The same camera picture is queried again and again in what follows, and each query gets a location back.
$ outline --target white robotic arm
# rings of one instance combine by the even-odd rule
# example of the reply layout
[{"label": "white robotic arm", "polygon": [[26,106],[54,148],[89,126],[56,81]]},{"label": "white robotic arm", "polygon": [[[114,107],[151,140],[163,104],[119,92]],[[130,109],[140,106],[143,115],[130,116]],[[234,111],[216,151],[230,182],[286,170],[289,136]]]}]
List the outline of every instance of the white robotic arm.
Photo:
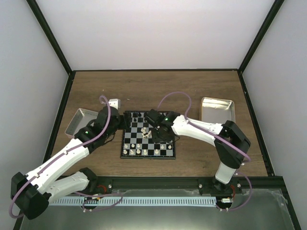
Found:
[{"label": "white robotic arm", "polygon": [[89,178],[83,172],[76,172],[71,176],[57,180],[50,184],[46,190],[46,193],[51,195],[48,202],[52,203],[76,191],[82,191],[87,188],[89,182]]},{"label": "white robotic arm", "polygon": [[[32,185],[37,186],[37,190],[43,194],[50,188],[50,185],[55,182],[64,172],[66,172],[71,166],[77,163],[79,160],[89,155],[88,148],[83,146],[78,147],[70,152],[68,149],[75,147],[82,142],[79,139],[72,139],[61,151],[55,154],[52,158],[46,161],[38,168],[27,173],[27,180],[30,180],[33,176],[36,178],[31,182]],[[50,164],[55,158],[64,153],[62,157],[54,161],[52,165],[46,168],[39,176],[38,173],[46,165]]]},{"label": "white robotic arm", "polygon": [[221,160],[215,178],[222,184],[228,184],[236,170],[240,167],[244,157],[214,136],[203,132],[190,123],[223,139],[227,139],[227,141],[230,141],[243,152],[247,152],[249,149],[250,141],[232,121],[227,121],[225,124],[212,124],[190,118],[187,119],[184,115],[174,112],[170,112],[164,116],[153,109],[145,118],[148,123],[155,127],[155,130],[152,131],[153,141],[155,143],[165,140],[171,141],[174,135],[177,135],[199,139],[215,146]]}]

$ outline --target black metal frame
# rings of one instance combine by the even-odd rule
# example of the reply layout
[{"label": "black metal frame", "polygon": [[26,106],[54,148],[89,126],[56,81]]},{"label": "black metal frame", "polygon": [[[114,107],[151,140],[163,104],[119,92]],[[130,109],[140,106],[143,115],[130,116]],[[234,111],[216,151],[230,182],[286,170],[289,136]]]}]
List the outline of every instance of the black metal frame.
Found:
[{"label": "black metal frame", "polygon": [[242,61],[242,64],[239,67],[239,72],[243,73],[246,67],[248,66],[250,60],[252,59],[254,53],[256,52],[260,42],[262,41],[264,35],[267,33],[271,23],[273,22],[276,14],[278,13],[279,9],[281,8],[284,0],[275,0],[273,3],[270,11],[268,12],[266,18],[264,19],[253,43],[251,44],[245,58]]},{"label": "black metal frame", "polygon": [[[35,0],[27,0],[29,6],[31,7],[35,17],[37,18],[39,24],[44,30],[48,40],[50,41],[52,47],[54,48],[56,54],[58,55],[63,67],[67,71],[69,75],[68,81],[65,87],[65,91],[60,103],[60,107],[57,113],[56,121],[52,129],[51,137],[47,146],[46,154],[44,157],[44,162],[47,161],[51,154],[55,144],[55,140],[59,131],[59,126],[61,124],[61,120],[64,114],[64,110],[66,107],[66,103],[71,91],[71,87],[73,84],[73,80],[76,74],[76,71],[72,71],[59,44],[57,43],[48,23],[46,22],[37,2]],[[270,161],[270,157],[265,147],[265,143],[259,128],[259,124],[257,122],[257,118],[252,107],[250,97],[248,95],[246,85],[244,83],[244,79],[242,73],[244,72],[246,66],[250,62],[253,54],[255,53],[258,45],[260,44],[262,38],[270,27],[273,19],[275,18],[278,10],[280,9],[284,0],[275,0],[272,5],[267,17],[265,18],[257,36],[255,37],[248,53],[246,54],[241,66],[239,69],[134,69],[134,70],[116,70],[116,71],[237,71],[239,75],[239,79],[242,85],[243,92],[245,93],[245,99],[248,105],[248,109],[250,112],[250,116],[255,128],[255,132],[257,135],[257,139],[260,145],[260,150],[263,156],[263,160],[266,166],[266,170],[268,173],[268,177],[249,177],[253,188],[266,188],[266,189],[281,189],[283,196],[287,199],[288,210],[293,222],[293,225],[296,230],[300,230],[300,225],[298,223],[291,199],[289,197],[287,188],[281,176],[275,176],[274,170]],[[182,189],[199,189],[199,183],[202,182],[204,184],[210,183],[211,177],[99,177],[101,181],[105,181],[107,183],[112,184],[112,189],[172,189],[172,188],[182,188]],[[244,177],[236,177],[235,180],[241,184],[241,188],[248,188],[248,183]],[[14,230],[20,229],[22,223],[22,218],[16,221]]]},{"label": "black metal frame", "polygon": [[33,14],[35,15],[38,23],[40,24],[40,26],[42,27],[43,31],[45,32],[46,37],[48,38],[50,44],[52,45],[54,51],[56,52],[56,54],[58,55],[59,60],[61,61],[63,67],[65,68],[66,72],[68,75],[71,74],[72,70],[55,38],[55,36],[53,35],[43,13],[41,12],[36,0],[26,0],[33,12]]}]

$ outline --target black frame edge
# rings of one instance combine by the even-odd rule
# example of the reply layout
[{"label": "black frame edge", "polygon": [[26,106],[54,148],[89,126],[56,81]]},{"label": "black frame edge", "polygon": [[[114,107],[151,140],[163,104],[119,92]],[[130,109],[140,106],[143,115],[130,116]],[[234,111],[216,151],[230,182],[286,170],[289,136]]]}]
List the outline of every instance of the black frame edge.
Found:
[{"label": "black frame edge", "polygon": [[246,69],[246,67],[248,66],[248,63],[250,62],[250,60],[252,59],[254,53],[256,52],[260,42],[262,41],[264,35],[266,34],[267,30],[269,29],[271,23],[273,22],[276,14],[278,13],[279,9],[281,8],[282,4],[283,4],[284,0],[275,0],[275,2],[273,3],[273,5],[271,6],[271,9],[269,10],[266,18],[264,19],[253,43],[251,44],[248,52],[246,53],[240,67],[239,67],[239,71],[240,72],[244,72],[244,70]]},{"label": "black frame edge", "polygon": [[46,37],[48,38],[50,44],[52,45],[54,51],[56,52],[60,62],[62,63],[64,69],[66,70],[67,74],[71,74],[72,70],[55,38],[55,36],[53,35],[42,11],[40,10],[36,0],[26,0],[27,3],[29,4],[34,16],[36,17],[38,23],[40,24],[40,26],[42,27]]},{"label": "black frame edge", "polygon": [[238,69],[90,69],[76,72],[155,72],[155,71],[238,71]]},{"label": "black frame edge", "polygon": [[13,230],[20,230],[21,225],[23,224],[23,220],[24,220],[24,217],[18,218],[18,219],[16,220],[16,222],[15,222],[15,225],[14,225]]},{"label": "black frame edge", "polygon": [[246,88],[246,84],[245,84],[244,79],[243,79],[243,74],[238,71],[238,76],[239,76],[239,80],[240,80],[242,90],[243,90],[243,93],[244,93],[244,96],[245,96],[246,104],[248,105],[249,114],[250,114],[251,121],[252,121],[254,129],[255,129],[255,133],[256,133],[256,136],[257,136],[258,143],[259,143],[260,151],[262,153],[264,165],[265,165],[265,168],[267,170],[267,174],[268,174],[268,176],[274,176],[275,175],[274,169],[273,169],[267,148],[266,148],[265,143],[264,143],[264,139],[263,139],[263,136],[262,136],[262,133],[261,133],[261,130],[260,130],[260,126],[259,126],[257,118],[256,118],[255,110],[254,110],[253,105],[251,103],[251,100],[250,100],[250,97],[249,97],[249,94],[248,94],[248,90]]},{"label": "black frame edge", "polygon": [[68,77],[68,80],[67,80],[67,83],[66,83],[66,86],[65,86],[65,90],[64,90],[64,93],[63,93],[63,97],[62,97],[61,103],[59,104],[59,110],[58,110],[58,113],[57,113],[57,116],[56,116],[54,126],[52,128],[51,136],[50,136],[50,139],[49,139],[49,143],[48,143],[48,146],[47,146],[47,150],[46,150],[43,162],[46,162],[51,157],[53,147],[54,147],[54,144],[56,142],[57,135],[58,135],[58,132],[59,132],[59,126],[62,122],[63,114],[64,114],[64,111],[65,111],[65,107],[66,107],[66,104],[67,104],[67,101],[68,101],[68,97],[69,97],[69,94],[70,94],[70,91],[71,91],[71,87],[72,87],[72,83],[73,83],[73,80],[75,78],[75,75],[76,75],[76,71],[73,71],[72,74]]},{"label": "black frame edge", "polygon": [[287,200],[287,207],[288,207],[288,211],[290,213],[290,217],[291,217],[294,229],[295,230],[301,230],[302,228],[301,228],[301,226],[298,222],[293,204],[291,202],[291,199],[290,199],[290,196],[288,194],[288,190],[286,189],[286,187],[284,189],[282,189],[282,193],[283,193],[284,198]]}]

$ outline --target red wire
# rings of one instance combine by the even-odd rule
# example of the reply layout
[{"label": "red wire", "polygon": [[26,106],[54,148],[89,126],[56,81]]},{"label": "red wire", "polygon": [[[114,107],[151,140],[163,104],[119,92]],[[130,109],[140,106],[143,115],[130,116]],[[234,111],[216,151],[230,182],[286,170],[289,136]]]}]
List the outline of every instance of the red wire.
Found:
[{"label": "red wire", "polygon": [[230,185],[230,187],[232,188],[232,191],[233,191],[233,196],[232,196],[232,198],[233,198],[233,200],[235,200],[235,194],[236,194],[236,192],[235,192],[235,187],[234,187],[233,185]]},{"label": "red wire", "polygon": [[104,191],[105,191],[105,194],[106,194],[106,187],[105,187],[104,185],[99,184],[99,185],[97,186],[97,188],[103,188]]}]

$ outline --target silver tray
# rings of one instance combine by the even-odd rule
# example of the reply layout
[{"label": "silver tray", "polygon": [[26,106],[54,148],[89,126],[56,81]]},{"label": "silver tray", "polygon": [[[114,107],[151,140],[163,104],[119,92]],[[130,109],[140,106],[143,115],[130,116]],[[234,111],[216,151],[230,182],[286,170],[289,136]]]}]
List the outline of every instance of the silver tray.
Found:
[{"label": "silver tray", "polygon": [[227,120],[235,122],[235,103],[231,100],[203,97],[200,114],[200,120],[208,123],[224,124]]},{"label": "silver tray", "polygon": [[65,134],[69,138],[74,138],[74,135],[80,130],[80,128],[85,127],[87,123],[93,119],[96,119],[97,116],[98,112],[87,109],[78,109],[65,130]]}]

